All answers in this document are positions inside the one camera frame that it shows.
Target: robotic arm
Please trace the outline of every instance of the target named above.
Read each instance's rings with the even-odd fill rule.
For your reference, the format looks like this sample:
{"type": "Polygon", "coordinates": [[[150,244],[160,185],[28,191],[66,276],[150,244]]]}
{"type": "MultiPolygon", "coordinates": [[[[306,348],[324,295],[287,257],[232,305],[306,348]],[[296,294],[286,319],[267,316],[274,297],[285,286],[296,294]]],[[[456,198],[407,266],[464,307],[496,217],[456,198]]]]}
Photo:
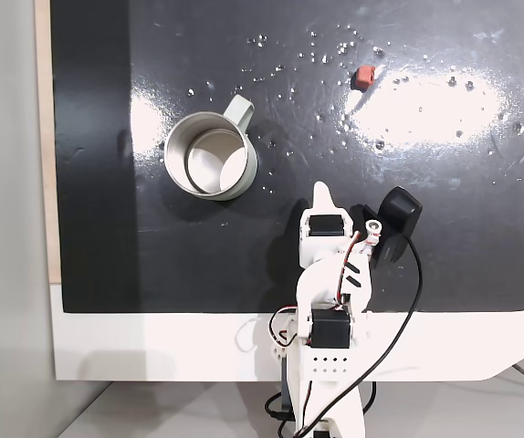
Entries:
{"type": "MultiPolygon", "coordinates": [[[[418,208],[409,216],[415,223],[422,205],[414,201],[418,208]]],[[[365,229],[366,236],[354,233],[351,217],[333,204],[327,185],[315,184],[312,208],[300,219],[299,262],[305,271],[297,285],[297,311],[281,330],[293,340],[274,347],[275,357],[286,361],[283,381],[296,430],[316,418],[357,377],[358,357],[367,341],[365,309],[372,297],[370,260],[383,226],[370,219],[365,229]]],[[[312,433],[307,436],[363,438],[359,391],[350,391],[337,402],[312,433]]]]}

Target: small red block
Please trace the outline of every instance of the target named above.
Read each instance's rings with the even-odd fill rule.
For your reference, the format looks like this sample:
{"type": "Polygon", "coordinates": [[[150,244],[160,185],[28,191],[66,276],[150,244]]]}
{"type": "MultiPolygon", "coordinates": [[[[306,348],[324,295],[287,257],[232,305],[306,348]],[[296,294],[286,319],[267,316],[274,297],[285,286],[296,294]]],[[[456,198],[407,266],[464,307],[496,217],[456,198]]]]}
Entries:
{"type": "Polygon", "coordinates": [[[374,66],[361,66],[357,69],[355,85],[359,89],[367,89],[373,84],[373,75],[375,74],[374,66]]]}

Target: white mug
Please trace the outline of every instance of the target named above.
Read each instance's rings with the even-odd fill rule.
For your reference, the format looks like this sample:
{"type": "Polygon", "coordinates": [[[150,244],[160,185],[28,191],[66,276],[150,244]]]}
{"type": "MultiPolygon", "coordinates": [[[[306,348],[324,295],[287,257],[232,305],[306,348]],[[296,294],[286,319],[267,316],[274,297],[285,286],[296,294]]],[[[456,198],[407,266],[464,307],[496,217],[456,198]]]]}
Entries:
{"type": "Polygon", "coordinates": [[[257,156],[246,136],[254,105],[235,95],[224,114],[196,112],[180,120],[164,145],[173,181],[199,198],[227,201],[254,181],[257,156]]]}

